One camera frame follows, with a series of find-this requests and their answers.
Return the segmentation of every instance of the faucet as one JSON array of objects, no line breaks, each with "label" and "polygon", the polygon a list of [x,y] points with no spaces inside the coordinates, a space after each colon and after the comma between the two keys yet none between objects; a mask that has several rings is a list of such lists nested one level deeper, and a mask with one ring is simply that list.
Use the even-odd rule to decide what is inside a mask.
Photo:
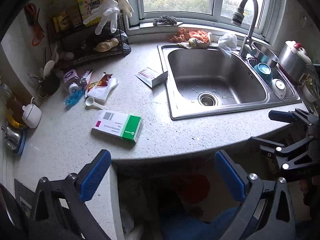
[{"label": "faucet", "polygon": [[[237,10],[233,13],[232,16],[232,24],[240,27],[242,24],[242,20],[244,18],[243,12],[244,12],[244,6],[246,5],[248,0],[242,0],[242,2],[240,3],[239,7],[237,8]],[[248,32],[248,35],[244,37],[239,55],[242,58],[246,58],[248,52],[252,51],[252,34],[253,34],[253,30],[254,27],[256,25],[257,22],[257,18],[258,18],[258,2],[257,0],[252,0],[253,1],[253,5],[254,5],[254,15],[253,15],[253,20],[252,23],[250,25],[250,29]]]}]

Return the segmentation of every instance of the kitchen counter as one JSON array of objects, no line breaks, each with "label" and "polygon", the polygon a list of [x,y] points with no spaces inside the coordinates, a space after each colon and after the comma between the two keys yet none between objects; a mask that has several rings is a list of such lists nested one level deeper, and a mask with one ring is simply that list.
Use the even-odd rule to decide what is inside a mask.
[{"label": "kitchen counter", "polygon": [[[90,127],[96,120],[98,110],[87,109],[84,98],[70,110],[65,110],[63,102],[67,92],[61,85],[41,105],[39,126],[28,130],[23,154],[15,160],[14,177],[35,191],[40,177],[56,180],[65,178],[71,172],[79,172],[101,149],[109,150],[113,160],[117,161],[174,157],[223,149],[287,125],[268,118],[271,108],[172,121],[165,85],[151,90],[135,76],[147,66],[161,70],[158,44],[161,43],[132,44],[131,54],[125,58],[106,58],[81,67],[83,70],[93,69],[92,77],[96,80],[103,72],[119,79],[119,85],[109,96],[106,106],[112,111],[143,118],[144,125],[136,145],[92,132]],[[290,111],[295,108],[306,109],[303,103],[272,109]],[[112,194],[110,180],[108,171],[88,206],[102,228],[112,239],[116,239],[109,202]]]}]

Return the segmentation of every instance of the white bowl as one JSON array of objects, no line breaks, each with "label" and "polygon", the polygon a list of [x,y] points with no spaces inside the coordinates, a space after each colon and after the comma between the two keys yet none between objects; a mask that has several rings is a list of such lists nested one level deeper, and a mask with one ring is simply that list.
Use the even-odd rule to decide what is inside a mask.
[{"label": "white bowl", "polygon": [[285,88],[285,84],[280,79],[273,79],[270,85],[271,90],[275,93],[278,97],[284,97],[287,89]]}]

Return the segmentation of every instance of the tree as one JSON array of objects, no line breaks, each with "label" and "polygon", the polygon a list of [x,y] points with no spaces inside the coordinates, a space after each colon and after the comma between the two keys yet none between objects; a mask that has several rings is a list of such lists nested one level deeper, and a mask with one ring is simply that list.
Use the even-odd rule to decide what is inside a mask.
[{"label": "tree", "polygon": [[144,11],[182,11],[208,13],[208,0],[145,0]]}]

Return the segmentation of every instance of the sink drain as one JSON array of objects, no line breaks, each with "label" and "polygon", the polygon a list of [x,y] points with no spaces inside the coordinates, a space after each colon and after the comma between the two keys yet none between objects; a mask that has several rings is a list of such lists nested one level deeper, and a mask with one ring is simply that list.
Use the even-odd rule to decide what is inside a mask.
[{"label": "sink drain", "polygon": [[203,106],[216,106],[218,104],[217,98],[211,93],[201,93],[198,96],[198,101]]}]

